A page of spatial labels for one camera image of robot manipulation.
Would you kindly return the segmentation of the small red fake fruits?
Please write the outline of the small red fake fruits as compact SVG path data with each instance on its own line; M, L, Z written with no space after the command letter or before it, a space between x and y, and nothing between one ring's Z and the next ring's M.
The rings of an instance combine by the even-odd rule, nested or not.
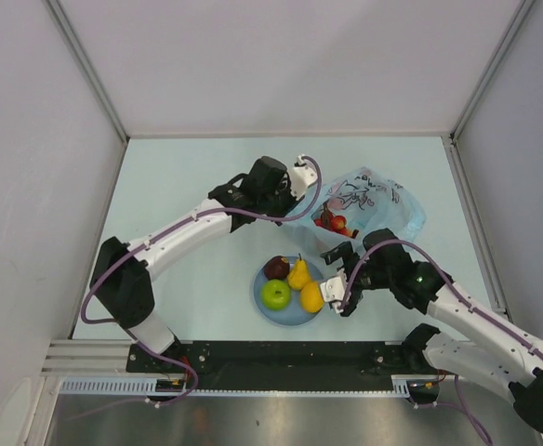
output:
M319 228L350 239L355 239L359 234L359 230L352 230L347 226L348 221L346 217L334 214L327 203L323 204L321 214L313 220L313 223Z

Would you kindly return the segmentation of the dark red fake apple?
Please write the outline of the dark red fake apple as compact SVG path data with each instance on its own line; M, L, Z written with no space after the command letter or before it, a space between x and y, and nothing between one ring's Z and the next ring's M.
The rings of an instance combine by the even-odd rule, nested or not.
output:
M290 272L290 263L285 256L272 257L263 267L268 280L284 280Z

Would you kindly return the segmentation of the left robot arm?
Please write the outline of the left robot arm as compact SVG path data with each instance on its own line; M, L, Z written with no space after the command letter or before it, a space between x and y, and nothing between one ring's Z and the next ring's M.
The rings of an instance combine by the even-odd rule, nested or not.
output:
M162 372L173 369L179 341L157 314L153 281L195 248L259 218L282 223L316 180L303 157L291 167L269 156L258 158L249 172L216 186L190 213L155 233L103 242L88 295L148 349L151 365Z

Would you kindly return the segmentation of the green fake apple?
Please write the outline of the green fake apple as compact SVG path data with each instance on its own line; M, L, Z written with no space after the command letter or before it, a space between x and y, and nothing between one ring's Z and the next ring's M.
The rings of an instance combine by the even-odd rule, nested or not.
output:
M286 308L292 300L290 287L286 282L278 279L265 282L260 295L263 306L274 311Z

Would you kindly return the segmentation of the yellow fake lemon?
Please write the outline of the yellow fake lemon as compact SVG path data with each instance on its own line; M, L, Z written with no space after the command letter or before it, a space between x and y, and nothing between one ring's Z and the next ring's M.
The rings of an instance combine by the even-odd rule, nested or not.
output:
M323 308L324 298L318 282L308 282L303 286L299 293L299 304L308 313L318 313Z

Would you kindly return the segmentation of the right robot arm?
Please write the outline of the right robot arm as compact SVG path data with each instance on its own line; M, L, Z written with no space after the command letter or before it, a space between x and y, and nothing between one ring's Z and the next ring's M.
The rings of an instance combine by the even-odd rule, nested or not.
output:
M425 251L391 230L368 233L363 247L363 255L349 242L322 253L326 264L342 263L321 284L330 308L348 317L365 291L388 290L405 308L455 329L470 340L469 346L420 324L404 340L404 365L414 373L441 369L490 390L543 435L543 339L476 300Z

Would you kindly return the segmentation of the light blue plastic bag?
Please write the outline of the light blue plastic bag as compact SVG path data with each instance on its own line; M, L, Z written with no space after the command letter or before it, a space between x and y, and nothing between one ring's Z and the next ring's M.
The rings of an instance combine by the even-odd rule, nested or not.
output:
M359 230L355 239L317 227L313 220L327 203L330 210L346 217L347 226ZM419 201L406 188L368 167L326 182L320 191L307 191L304 200L290 213L300 218L284 223L286 236L309 254L319 255L340 243L351 242L363 252L363 238L375 230L390 230L396 237L412 242L426 223Z

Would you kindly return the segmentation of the yellow fake pear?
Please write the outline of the yellow fake pear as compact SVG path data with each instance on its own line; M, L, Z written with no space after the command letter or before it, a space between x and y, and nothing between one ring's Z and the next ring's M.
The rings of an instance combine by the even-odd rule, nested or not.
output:
M301 291L307 284L313 281L306 261L299 256L286 277L289 287Z

